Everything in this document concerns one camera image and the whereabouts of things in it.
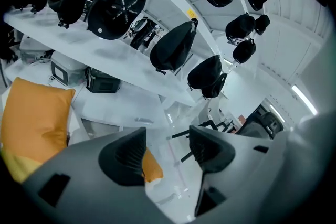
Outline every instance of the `orange pillow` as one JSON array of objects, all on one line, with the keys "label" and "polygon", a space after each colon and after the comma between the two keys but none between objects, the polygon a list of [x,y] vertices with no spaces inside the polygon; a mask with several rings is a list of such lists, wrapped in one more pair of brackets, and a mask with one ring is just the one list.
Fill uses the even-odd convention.
[{"label": "orange pillow", "polygon": [[75,90],[16,78],[6,102],[1,137],[4,149],[45,163],[67,147],[67,122]]},{"label": "orange pillow", "polygon": [[163,172],[151,151],[147,148],[142,158],[142,176],[145,182],[152,182],[163,177]]}]

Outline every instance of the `plastic container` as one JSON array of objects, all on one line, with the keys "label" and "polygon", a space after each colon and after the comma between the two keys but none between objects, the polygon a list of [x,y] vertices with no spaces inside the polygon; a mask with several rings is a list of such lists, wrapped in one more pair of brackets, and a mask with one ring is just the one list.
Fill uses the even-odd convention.
[{"label": "plastic container", "polygon": [[23,63],[48,62],[54,50],[42,43],[24,35],[20,43],[21,59]]},{"label": "plastic container", "polygon": [[92,67],[89,68],[86,88],[94,93],[115,93],[119,90],[121,80],[103,73]]},{"label": "plastic container", "polygon": [[51,56],[51,73],[61,83],[74,87],[86,81],[88,66],[57,51]]}]

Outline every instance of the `yellow sticker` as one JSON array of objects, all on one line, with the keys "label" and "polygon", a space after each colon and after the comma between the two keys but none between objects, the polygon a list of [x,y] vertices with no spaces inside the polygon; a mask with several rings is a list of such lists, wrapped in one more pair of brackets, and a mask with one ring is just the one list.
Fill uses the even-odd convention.
[{"label": "yellow sticker", "polygon": [[197,19],[197,14],[191,8],[187,10],[187,15],[189,16],[190,19],[192,18]]}]

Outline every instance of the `yellow cushion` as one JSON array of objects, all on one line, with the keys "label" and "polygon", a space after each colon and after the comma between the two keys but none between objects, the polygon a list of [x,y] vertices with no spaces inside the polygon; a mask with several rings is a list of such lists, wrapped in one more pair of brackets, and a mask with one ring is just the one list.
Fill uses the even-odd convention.
[{"label": "yellow cushion", "polygon": [[42,163],[30,158],[16,156],[5,148],[1,149],[1,156],[13,179],[19,183],[25,181],[31,173],[42,165]]},{"label": "yellow cushion", "polygon": [[163,172],[151,151],[147,148],[142,158],[142,171],[145,182],[152,182],[163,177]]},{"label": "yellow cushion", "polygon": [[64,90],[16,78],[6,102],[1,137],[5,150],[44,163],[66,148],[74,89]]}]

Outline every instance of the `ceiling light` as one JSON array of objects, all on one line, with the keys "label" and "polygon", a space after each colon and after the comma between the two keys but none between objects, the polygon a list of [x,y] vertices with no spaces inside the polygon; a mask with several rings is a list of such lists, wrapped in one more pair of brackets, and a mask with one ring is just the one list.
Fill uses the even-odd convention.
[{"label": "ceiling light", "polygon": [[273,109],[273,111],[279,116],[279,118],[283,121],[283,122],[285,122],[285,120],[283,119],[283,117],[279,114],[279,112],[278,111],[276,111],[276,109],[274,108],[274,106],[272,106],[271,104],[269,105],[272,109]]},{"label": "ceiling light", "polygon": [[224,62],[228,63],[229,65],[232,65],[232,63],[230,61],[228,61],[228,60],[224,59]]},{"label": "ceiling light", "polygon": [[299,88],[296,85],[294,85],[292,87],[292,90],[302,99],[302,101],[306,104],[306,106],[309,108],[309,110],[311,111],[311,113],[313,113],[313,115],[317,115],[316,108],[308,100],[308,98],[299,90]]}]

